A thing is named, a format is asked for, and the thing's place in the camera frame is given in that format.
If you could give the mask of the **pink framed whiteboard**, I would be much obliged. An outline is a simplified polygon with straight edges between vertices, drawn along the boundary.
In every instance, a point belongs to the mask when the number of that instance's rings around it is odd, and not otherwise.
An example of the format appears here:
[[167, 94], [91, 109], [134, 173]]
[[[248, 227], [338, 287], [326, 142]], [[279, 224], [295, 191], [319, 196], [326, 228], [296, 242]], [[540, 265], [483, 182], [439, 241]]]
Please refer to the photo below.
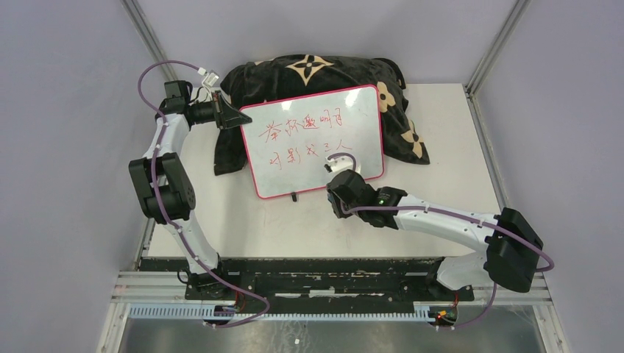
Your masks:
[[352, 155], [364, 179], [385, 171], [383, 134], [373, 85], [248, 105], [252, 123], [241, 128], [259, 198], [324, 187], [330, 155]]

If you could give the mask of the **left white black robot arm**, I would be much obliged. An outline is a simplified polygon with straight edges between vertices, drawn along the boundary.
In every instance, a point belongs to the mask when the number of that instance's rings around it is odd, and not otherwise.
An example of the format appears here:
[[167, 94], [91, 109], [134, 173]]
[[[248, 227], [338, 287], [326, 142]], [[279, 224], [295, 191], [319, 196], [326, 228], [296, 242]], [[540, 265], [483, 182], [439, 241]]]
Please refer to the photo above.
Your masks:
[[210, 100], [191, 98], [190, 82], [176, 80], [164, 85], [165, 98], [156, 109], [157, 130], [142, 158], [129, 164], [132, 184], [143, 214], [163, 225], [181, 248], [188, 268], [184, 284], [197, 293], [223, 299], [230, 291], [245, 296], [246, 290], [231, 283], [222, 271], [219, 253], [208, 243], [194, 209], [196, 194], [181, 160], [191, 128], [215, 123], [219, 129], [238, 128], [252, 119], [232, 107], [217, 90]]

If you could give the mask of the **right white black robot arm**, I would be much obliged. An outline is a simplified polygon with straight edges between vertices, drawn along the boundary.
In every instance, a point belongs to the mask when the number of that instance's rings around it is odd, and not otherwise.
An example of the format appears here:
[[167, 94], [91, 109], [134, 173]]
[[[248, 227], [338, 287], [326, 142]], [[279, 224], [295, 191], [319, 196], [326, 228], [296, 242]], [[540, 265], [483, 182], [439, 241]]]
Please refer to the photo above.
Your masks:
[[432, 265], [425, 290], [434, 299], [487, 282], [527, 293], [545, 257], [542, 239], [513, 208], [505, 207], [498, 214], [454, 210], [398, 188], [375, 189], [352, 170], [333, 177], [326, 191], [337, 218], [355, 216], [372, 227], [421, 232], [471, 249], [469, 254], [444, 257]]

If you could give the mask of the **black floral plush pillow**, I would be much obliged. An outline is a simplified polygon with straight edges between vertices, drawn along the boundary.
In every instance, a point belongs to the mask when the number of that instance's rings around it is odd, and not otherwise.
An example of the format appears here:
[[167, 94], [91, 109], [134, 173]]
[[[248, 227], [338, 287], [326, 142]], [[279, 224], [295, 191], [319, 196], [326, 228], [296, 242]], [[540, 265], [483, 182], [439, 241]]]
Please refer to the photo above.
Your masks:
[[290, 54], [236, 66], [223, 78], [221, 91], [236, 108], [314, 93], [373, 85], [385, 155], [404, 163], [430, 164], [424, 140], [406, 111], [406, 80], [387, 58]]

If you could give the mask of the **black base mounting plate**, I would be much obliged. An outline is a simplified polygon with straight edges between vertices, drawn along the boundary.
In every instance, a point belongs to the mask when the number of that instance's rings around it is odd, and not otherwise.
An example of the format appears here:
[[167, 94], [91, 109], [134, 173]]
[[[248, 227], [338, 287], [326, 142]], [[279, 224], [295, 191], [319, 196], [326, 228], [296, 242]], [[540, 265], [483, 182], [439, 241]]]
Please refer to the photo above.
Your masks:
[[428, 281], [433, 258], [252, 259], [225, 258], [226, 280], [247, 291], [215, 296], [184, 284], [184, 258], [142, 260], [139, 271], [169, 272], [185, 286], [185, 299], [232, 301], [243, 314], [257, 313], [269, 301], [269, 313], [408, 313], [414, 302], [472, 302], [470, 286], [448, 290]]

